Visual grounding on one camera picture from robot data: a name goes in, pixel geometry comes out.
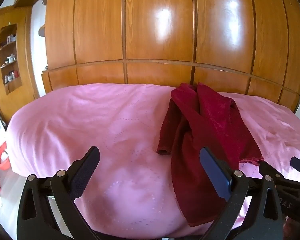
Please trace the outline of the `wooden shelf cabinet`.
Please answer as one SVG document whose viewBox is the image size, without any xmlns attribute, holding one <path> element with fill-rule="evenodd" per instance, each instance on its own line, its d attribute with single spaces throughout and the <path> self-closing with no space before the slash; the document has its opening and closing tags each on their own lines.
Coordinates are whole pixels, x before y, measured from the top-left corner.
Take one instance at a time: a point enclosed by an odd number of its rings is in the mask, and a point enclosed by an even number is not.
<svg viewBox="0 0 300 240">
<path fill-rule="evenodd" d="M 31 14 L 31 7 L 0 9 L 0 115 L 6 123 L 39 98 L 31 61 Z"/>
</svg>

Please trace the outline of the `red plastic basket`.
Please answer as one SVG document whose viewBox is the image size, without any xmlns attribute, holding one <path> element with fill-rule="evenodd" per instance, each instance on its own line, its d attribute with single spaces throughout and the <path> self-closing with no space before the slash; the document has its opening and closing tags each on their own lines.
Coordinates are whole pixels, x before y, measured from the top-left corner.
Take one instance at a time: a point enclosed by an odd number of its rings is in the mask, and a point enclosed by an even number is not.
<svg viewBox="0 0 300 240">
<path fill-rule="evenodd" d="M 11 167 L 10 160 L 7 153 L 7 145 L 6 142 L 4 142 L 0 146 L 0 170 L 8 170 Z"/>
</svg>

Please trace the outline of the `dark red velvet garment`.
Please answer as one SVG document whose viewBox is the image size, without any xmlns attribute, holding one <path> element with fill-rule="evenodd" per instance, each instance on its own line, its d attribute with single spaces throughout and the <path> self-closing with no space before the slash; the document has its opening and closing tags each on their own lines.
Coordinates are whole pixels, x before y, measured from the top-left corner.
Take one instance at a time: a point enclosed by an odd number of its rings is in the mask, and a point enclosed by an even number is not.
<svg viewBox="0 0 300 240">
<path fill-rule="evenodd" d="M 189 226 L 214 220 L 225 206 L 200 164 L 204 147 L 233 170 L 264 160 L 232 98 L 202 83 L 182 83 L 171 91 L 157 154 L 171 156 L 176 200 Z"/>
</svg>

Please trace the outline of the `pink bedspread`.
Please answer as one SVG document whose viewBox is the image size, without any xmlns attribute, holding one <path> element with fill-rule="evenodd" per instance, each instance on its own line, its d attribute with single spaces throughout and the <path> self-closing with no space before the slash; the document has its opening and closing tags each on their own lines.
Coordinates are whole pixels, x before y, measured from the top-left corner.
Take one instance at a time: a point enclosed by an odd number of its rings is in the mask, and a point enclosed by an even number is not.
<svg viewBox="0 0 300 240">
<path fill-rule="evenodd" d="M 157 154 L 173 87 L 90 84 L 55 90 L 17 111 L 7 128 L 12 170 L 39 178 L 66 170 L 91 148 L 100 163 L 76 205 L 98 232 L 154 239 L 204 233 L 210 222 L 189 226 L 176 200 L 171 156 Z M 290 166 L 300 158 L 300 119 L 285 106 L 258 96 L 232 98 L 264 161 L 300 181 Z M 258 165 L 240 163 L 258 178 Z"/>
</svg>

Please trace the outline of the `wooden panelled wardrobe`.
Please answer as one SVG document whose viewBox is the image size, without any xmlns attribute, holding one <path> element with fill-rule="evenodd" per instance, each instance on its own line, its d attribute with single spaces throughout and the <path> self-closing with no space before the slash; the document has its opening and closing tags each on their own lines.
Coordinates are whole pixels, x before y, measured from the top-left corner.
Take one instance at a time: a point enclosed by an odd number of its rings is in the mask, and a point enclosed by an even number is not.
<svg viewBox="0 0 300 240">
<path fill-rule="evenodd" d="M 90 83 L 203 83 L 291 110 L 298 0 L 47 0 L 46 92 Z"/>
</svg>

